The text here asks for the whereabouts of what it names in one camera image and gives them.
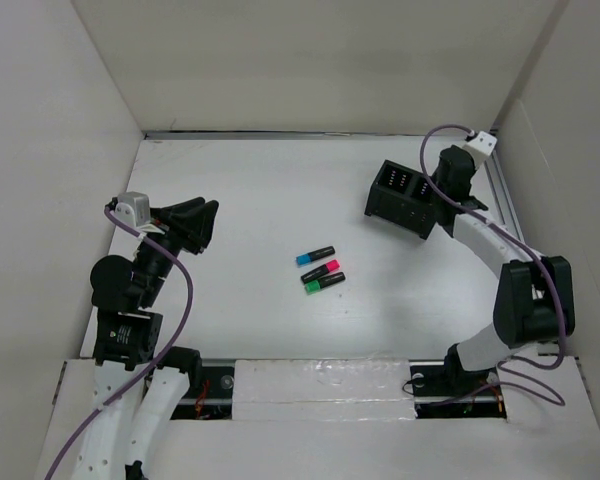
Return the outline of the blue cap highlighter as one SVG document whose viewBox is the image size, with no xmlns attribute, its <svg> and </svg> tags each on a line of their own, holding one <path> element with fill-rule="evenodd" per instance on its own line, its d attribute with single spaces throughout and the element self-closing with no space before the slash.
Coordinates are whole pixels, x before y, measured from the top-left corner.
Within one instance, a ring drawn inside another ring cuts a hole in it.
<svg viewBox="0 0 600 480">
<path fill-rule="evenodd" d="M 296 257 L 296 265 L 304 266 L 315 261 L 330 257 L 335 254 L 335 248 L 333 246 L 327 246 L 320 249 L 316 249 Z"/>
</svg>

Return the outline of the pink cap highlighter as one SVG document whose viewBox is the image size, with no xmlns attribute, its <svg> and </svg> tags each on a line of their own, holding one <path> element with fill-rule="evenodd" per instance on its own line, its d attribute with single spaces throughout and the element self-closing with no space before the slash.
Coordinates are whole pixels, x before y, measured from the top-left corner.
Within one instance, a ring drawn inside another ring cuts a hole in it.
<svg viewBox="0 0 600 480">
<path fill-rule="evenodd" d="M 339 268 L 339 262 L 337 260 L 331 260 L 303 274 L 300 279 L 303 284 L 308 284 L 337 271 Z"/>
</svg>

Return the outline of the green cap highlighter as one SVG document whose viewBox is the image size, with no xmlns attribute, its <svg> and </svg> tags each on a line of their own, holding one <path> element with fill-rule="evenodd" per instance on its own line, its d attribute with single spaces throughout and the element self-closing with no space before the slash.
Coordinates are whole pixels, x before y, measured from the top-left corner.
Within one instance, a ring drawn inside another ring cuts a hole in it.
<svg viewBox="0 0 600 480">
<path fill-rule="evenodd" d="M 316 280 L 310 281 L 305 285 L 305 291 L 311 295 L 336 284 L 342 283 L 346 280 L 346 276 L 343 272 L 337 272 L 329 275 L 325 275 Z"/>
</svg>

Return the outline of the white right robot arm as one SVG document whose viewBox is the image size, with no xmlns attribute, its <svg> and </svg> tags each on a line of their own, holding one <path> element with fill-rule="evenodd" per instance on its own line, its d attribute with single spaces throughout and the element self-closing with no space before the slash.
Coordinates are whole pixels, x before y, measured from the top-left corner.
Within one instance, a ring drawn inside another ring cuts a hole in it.
<svg viewBox="0 0 600 480">
<path fill-rule="evenodd" d="M 566 339 L 575 329 L 572 271 L 562 256 L 545 256 L 515 238 L 471 193 L 477 163 L 458 146 L 444 149 L 438 166 L 425 178 L 435 196 L 437 224 L 468 248 L 497 277 L 490 323 L 471 338 L 453 344 L 440 371 L 412 374 L 402 389 L 418 396 L 435 388 L 446 406 L 475 396 L 501 382 L 497 373 L 520 360 L 520 351 L 537 343 L 557 342 L 550 369 L 563 361 Z"/>
</svg>

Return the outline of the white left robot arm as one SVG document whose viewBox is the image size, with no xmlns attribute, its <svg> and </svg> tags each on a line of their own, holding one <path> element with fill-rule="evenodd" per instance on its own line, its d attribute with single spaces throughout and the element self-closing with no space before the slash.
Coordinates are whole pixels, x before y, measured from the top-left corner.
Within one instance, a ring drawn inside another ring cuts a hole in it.
<svg viewBox="0 0 600 480">
<path fill-rule="evenodd" d="M 126 192 L 105 216 L 138 242 L 132 258 L 107 255 L 92 268 L 96 312 L 92 411 L 76 434 L 82 444 L 74 479 L 144 479 L 180 400 L 202 387 L 198 351 L 176 346 L 174 333 L 158 347 L 163 317 L 152 311 L 171 270 L 184 277 L 183 314 L 194 304 L 191 274 L 181 253 L 209 246 L 219 204 L 197 197 L 153 207 L 145 194 Z"/>
</svg>

